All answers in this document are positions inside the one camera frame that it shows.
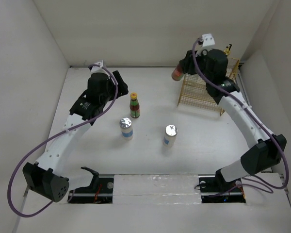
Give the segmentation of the dark liquid glass bottle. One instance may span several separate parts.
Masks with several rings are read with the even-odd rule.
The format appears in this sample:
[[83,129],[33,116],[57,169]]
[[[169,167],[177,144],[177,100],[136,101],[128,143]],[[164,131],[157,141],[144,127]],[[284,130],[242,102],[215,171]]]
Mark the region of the dark liquid glass bottle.
[[224,54],[227,56],[227,60],[228,60],[227,69],[232,69],[231,60],[229,58],[231,47],[232,47],[232,44],[228,44],[226,48],[224,49]]

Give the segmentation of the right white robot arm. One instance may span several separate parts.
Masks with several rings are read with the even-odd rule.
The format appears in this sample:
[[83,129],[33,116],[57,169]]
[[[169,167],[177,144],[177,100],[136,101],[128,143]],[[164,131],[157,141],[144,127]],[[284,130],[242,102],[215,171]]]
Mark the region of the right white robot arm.
[[206,82],[207,93],[228,113],[249,147],[239,160],[216,171],[214,185],[218,190],[226,191],[235,180],[255,177],[283,162],[286,179],[281,188],[285,188],[289,182],[289,167],[284,154],[287,140],[282,134],[274,134],[258,119],[237,84],[226,76],[227,65],[226,54],[217,49],[189,50],[179,62],[184,74],[198,74]]

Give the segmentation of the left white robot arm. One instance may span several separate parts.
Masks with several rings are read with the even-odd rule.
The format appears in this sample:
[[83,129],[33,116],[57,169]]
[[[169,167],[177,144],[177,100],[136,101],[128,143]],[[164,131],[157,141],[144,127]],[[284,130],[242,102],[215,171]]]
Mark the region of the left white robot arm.
[[27,163],[23,174],[29,189],[52,202],[61,201],[70,190],[84,188],[94,192],[99,186],[99,173],[83,166],[89,175],[77,178],[63,176],[65,164],[80,138],[103,112],[107,102],[128,94],[128,85],[118,71],[113,81],[104,71],[94,72],[87,89],[73,104],[67,117],[63,135],[53,140],[34,164]]

